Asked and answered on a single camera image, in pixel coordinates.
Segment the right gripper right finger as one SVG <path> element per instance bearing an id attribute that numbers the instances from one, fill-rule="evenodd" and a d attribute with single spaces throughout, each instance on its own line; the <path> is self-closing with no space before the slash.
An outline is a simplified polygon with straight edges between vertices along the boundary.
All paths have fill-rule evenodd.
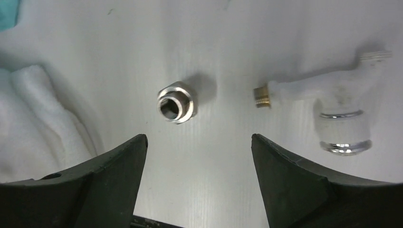
<path id="1" fill-rule="evenodd" d="M 403 186 L 335 171 L 260 134 L 251 152 L 271 228 L 400 228 Z"/>

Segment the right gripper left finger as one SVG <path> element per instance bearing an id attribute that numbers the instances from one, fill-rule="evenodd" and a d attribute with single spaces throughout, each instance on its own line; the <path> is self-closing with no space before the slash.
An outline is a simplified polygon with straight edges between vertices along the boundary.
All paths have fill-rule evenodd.
<path id="1" fill-rule="evenodd" d="M 42 179 L 1 184 L 1 227 L 130 227 L 147 148 L 146 135 L 139 134 Z"/>

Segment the white plastic water faucet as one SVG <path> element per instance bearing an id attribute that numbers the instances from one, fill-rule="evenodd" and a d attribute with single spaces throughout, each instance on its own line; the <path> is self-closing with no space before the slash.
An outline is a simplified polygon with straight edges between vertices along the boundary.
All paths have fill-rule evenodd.
<path id="1" fill-rule="evenodd" d="M 362 53 L 351 70 L 336 70 L 306 79 L 268 81 L 253 90 L 255 106 L 278 107 L 285 102 L 315 99 L 315 126 L 320 147 L 340 156 L 357 155 L 372 147 L 369 114 L 361 108 L 364 95 L 384 75 L 389 50 Z"/>

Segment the silver metal pipe fitting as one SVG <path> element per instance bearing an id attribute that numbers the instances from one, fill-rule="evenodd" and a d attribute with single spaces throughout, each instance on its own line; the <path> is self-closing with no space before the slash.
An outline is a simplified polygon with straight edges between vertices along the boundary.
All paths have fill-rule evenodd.
<path id="1" fill-rule="evenodd" d="M 190 85 L 176 81 L 158 92 L 157 109 L 166 121 L 182 124 L 197 114 L 197 93 Z"/>

